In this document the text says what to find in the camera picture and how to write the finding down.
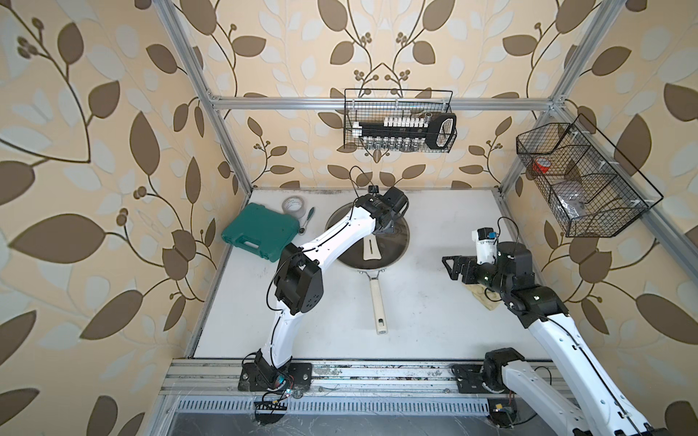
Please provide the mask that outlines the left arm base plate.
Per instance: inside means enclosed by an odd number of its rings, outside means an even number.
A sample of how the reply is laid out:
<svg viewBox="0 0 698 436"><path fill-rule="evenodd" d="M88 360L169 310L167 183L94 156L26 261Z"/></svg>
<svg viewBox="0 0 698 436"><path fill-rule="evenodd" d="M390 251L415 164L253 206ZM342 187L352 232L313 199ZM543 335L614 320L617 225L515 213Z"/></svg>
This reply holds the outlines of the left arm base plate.
<svg viewBox="0 0 698 436"><path fill-rule="evenodd" d="M290 361L281 369L265 362L244 363L237 388L240 392L307 392L313 379L313 365Z"/></svg>

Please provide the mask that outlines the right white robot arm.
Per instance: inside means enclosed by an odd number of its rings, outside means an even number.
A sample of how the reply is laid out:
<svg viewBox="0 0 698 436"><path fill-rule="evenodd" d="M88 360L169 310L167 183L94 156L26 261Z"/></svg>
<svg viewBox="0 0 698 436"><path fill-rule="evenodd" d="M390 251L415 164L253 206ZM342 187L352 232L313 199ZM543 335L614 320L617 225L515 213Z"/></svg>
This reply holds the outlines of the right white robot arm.
<svg viewBox="0 0 698 436"><path fill-rule="evenodd" d="M471 389L517 394L558 435L666 435L622 394L549 287L535 281L530 252L521 243L478 243L475 256L445 256L453 281L479 284L498 294L507 310L545 349L574 398L568 400L542 379L511 347L485 354L479 372L454 366Z"/></svg>

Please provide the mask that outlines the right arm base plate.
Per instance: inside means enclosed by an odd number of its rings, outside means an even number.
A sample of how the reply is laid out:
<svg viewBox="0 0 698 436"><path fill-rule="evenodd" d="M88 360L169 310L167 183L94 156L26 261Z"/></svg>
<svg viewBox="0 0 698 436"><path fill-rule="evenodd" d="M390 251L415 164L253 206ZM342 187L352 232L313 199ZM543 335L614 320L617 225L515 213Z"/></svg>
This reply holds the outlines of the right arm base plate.
<svg viewBox="0 0 698 436"><path fill-rule="evenodd" d="M482 364L456 363L450 366L454 378L456 378L457 390L460 394L509 394L511 389L505 384L505 368L512 374L515 363L524 361L511 361L509 363L493 363L487 361Z"/></svg>

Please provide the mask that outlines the yellow cleaning cloth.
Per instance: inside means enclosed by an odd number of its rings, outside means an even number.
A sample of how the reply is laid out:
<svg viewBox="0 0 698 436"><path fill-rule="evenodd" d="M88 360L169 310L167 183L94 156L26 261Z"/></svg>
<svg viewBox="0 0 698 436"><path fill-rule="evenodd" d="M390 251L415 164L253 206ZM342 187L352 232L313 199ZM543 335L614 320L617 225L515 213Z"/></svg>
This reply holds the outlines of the yellow cleaning cloth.
<svg viewBox="0 0 698 436"><path fill-rule="evenodd" d="M465 285L468 291L472 293L476 301L481 303L487 310L493 311L498 307L501 299L497 296L490 296L489 291L480 284L467 284Z"/></svg>

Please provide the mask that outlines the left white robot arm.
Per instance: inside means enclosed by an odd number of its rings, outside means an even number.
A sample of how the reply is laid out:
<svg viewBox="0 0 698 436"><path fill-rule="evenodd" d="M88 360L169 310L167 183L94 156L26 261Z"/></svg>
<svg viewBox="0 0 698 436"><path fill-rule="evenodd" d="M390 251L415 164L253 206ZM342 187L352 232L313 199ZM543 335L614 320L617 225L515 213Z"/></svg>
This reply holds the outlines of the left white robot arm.
<svg viewBox="0 0 698 436"><path fill-rule="evenodd" d="M294 341L304 316L324 295L325 269L364 238L393 229L408 207L406 194L397 187L379 194L378 187L371 185L368 193L354 199L348 212L323 234L304 245L289 243L284 248L270 283L276 289L274 325L265 345L243 365L242 391L292 388L296 382L290 370Z"/></svg>

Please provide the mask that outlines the glass pot lid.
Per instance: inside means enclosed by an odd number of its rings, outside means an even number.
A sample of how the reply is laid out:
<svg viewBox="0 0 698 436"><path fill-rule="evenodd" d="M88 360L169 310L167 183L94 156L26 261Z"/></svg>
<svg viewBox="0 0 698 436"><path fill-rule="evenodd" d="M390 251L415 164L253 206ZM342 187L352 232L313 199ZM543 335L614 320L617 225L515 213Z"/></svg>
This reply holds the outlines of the glass pot lid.
<svg viewBox="0 0 698 436"><path fill-rule="evenodd" d="M340 223L342 227L350 218L371 218L368 212L361 210L356 205L347 203L337 209L325 224L329 230ZM395 219L384 230L357 240L343 254L338 261L343 265L356 270L380 270L396 263L405 254L410 242L410 229L404 217Z"/></svg>

